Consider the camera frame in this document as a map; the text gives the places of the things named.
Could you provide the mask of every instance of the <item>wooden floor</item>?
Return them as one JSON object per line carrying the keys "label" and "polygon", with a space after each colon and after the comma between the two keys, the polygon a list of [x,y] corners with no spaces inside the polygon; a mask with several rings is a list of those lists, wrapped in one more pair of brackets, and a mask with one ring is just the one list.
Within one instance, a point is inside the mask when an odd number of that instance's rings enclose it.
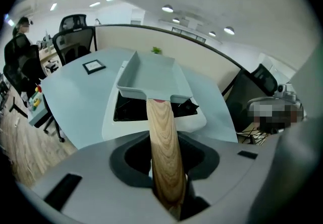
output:
{"label": "wooden floor", "polygon": [[[47,135],[43,132],[44,126],[35,128],[15,110],[10,113],[13,96],[19,108],[27,113],[18,93],[11,87],[3,116],[0,116],[0,143],[12,161],[16,179],[27,187],[32,187],[47,170],[77,149],[67,138],[64,143],[59,142],[53,123],[48,129],[53,134]],[[15,127],[17,117],[20,121]]]}

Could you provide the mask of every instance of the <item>round ceiling lamp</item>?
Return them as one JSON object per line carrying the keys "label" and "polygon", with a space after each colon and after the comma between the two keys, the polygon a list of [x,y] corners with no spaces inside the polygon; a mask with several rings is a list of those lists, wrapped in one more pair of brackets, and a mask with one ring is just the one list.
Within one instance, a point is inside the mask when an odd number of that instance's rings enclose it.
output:
{"label": "round ceiling lamp", "polygon": [[226,31],[230,35],[234,35],[234,29],[233,27],[225,27],[224,31]]}
{"label": "round ceiling lamp", "polygon": [[216,33],[214,31],[211,31],[208,33],[210,36],[216,36]]}
{"label": "round ceiling lamp", "polygon": [[164,5],[164,6],[162,7],[162,10],[163,10],[164,12],[173,12],[173,11],[174,11],[174,10],[173,10],[173,7],[172,7],[172,6],[170,6],[169,4]]}

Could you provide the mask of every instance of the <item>black slot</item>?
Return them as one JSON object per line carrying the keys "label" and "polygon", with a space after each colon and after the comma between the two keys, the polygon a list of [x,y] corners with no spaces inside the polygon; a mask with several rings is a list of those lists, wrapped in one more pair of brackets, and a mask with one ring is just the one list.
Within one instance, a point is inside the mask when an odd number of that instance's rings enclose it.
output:
{"label": "black slot", "polygon": [[238,155],[243,156],[243,157],[247,157],[250,159],[256,159],[258,154],[250,152],[250,151],[245,151],[245,150],[241,150]]}
{"label": "black slot", "polygon": [[46,196],[44,201],[60,211],[81,179],[80,176],[67,174]]}

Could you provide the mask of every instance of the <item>white base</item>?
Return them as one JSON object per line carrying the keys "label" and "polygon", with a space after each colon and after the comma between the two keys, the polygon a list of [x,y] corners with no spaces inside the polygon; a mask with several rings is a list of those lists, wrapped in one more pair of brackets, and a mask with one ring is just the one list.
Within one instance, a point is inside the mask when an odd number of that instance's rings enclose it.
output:
{"label": "white base", "polygon": [[[115,114],[115,107],[117,103],[119,90],[116,87],[117,81],[121,76],[128,61],[124,61],[117,74],[116,80],[113,84],[109,100],[107,102],[105,115],[102,125],[102,137],[103,140],[112,140],[121,136],[125,136],[132,133],[139,133],[142,131],[148,131],[148,121],[129,121],[129,122],[115,122],[113,120]],[[195,99],[192,97],[191,101],[197,105]],[[206,118],[201,109],[198,108],[197,115],[177,117],[175,118],[175,124],[177,131],[194,132],[201,129],[206,125]]]}

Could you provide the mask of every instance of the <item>window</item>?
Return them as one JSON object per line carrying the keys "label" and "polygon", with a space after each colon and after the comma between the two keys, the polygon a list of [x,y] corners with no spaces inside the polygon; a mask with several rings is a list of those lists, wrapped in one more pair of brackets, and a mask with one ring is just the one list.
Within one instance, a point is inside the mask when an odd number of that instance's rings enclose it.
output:
{"label": "window", "polygon": [[179,29],[179,28],[174,28],[173,27],[172,28],[172,32],[175,32],[175,33],[178,33],[178,34],[182,34],[184,36],[188,36],[188,37],[190,37],[192,39],[195,39],[195,40],[197,40],[199,42],[202,42],[202,43],[205,43],[205,41],[206,41],[206,39],[203,38],[203,37],[197,36],[197,35],[195,35],[193,33],[187,32],[187,31],[182,30],[182,29]]}
{"label": "window", "polygon": [[132,20],[130,22],[131,25],[141,25],[141,21],[140,20]]}

